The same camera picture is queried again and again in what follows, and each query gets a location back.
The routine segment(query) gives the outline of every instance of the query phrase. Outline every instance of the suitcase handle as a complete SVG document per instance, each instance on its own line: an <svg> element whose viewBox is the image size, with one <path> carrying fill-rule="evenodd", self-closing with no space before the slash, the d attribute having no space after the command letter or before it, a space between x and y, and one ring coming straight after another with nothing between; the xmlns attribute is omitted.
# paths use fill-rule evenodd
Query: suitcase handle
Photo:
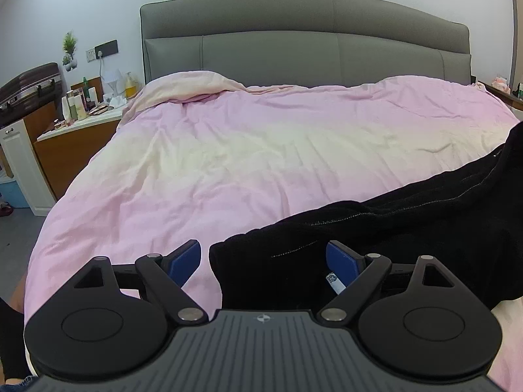
<svg viewBox="0 0 523 392"><path fill-rule="evenodd" d="M54 93L55 88L56 88L56 83L54 82L54 79L51 79L49 81L48 87L42 88L42 86L39 85L36 87L36 92L37 92L38 97L40 98L47 94Z"/></svg>

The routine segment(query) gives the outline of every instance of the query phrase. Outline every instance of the bedsheet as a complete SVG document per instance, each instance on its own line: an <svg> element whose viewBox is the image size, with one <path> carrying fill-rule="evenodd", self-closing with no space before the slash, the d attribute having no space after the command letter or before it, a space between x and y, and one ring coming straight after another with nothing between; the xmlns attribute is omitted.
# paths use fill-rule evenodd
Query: bedsheet
<svg viewBox="0 0 523 392"><path fill-rule="evenodd" d="M202 263L184 290L212 316L213 243L456 169L516 123L478 87L425 77L312 89L245 88L208 72L155 80L45 220L25 321L93 256L132 263L192 238Z"/></svg>

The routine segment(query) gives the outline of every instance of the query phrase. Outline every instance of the person's leg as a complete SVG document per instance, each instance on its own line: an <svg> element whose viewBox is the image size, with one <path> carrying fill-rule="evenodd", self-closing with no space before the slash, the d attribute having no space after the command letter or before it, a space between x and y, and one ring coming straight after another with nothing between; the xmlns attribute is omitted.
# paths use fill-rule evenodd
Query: person's leg
<svg viewBox="0 0 523 392"><path fill-rule="evenodd" d="M12 309L17 310L19 313L24 313L24 298L25 298L25 279L27 278L27 271L24 273L15 291L13 292L11 299L9 300L9 306Z"/></svg>
<svg viewBox="0 0 523 392"><path fill-rule="evenodd" d="M11 302L18 311L0 298L0 360L6 384L17 384L31 375L25 360L24 346L25 275L18 284Z"/></svg>

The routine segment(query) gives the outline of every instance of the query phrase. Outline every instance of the white cabinet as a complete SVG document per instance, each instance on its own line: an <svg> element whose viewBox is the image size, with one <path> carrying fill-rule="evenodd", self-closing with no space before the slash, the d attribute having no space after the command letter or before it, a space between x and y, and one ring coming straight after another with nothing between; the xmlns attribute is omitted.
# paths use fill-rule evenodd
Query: white cabinet
<svg viewBox="0 0 523 392"><path fill-rule="evenodd" d="M56 200L40 169L23 119L0 129L0 145L33 213L47 215Z"/></svg>

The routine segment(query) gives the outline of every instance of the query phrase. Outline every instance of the circular black disc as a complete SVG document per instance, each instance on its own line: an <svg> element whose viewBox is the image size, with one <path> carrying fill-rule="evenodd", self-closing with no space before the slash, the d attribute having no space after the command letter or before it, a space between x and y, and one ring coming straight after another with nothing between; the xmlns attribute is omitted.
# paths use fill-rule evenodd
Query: circular black disc
<svg viewBox="0 0 523 392"><path fill-rule="evenodd" d="M37 369L78 381L112 378L139 367L159 351L166 335L163 313L149 302L92 292L85 300L51 298L25 329Z"/></svg>
<svg viewBox="0 0 523 392"><path fill-rule="evenodd" d="M487 308L454 302L450 293L382 299L362 313L358 329L377 360L396 372L433 380L483 372L501 340L499 324Z"/></svg>

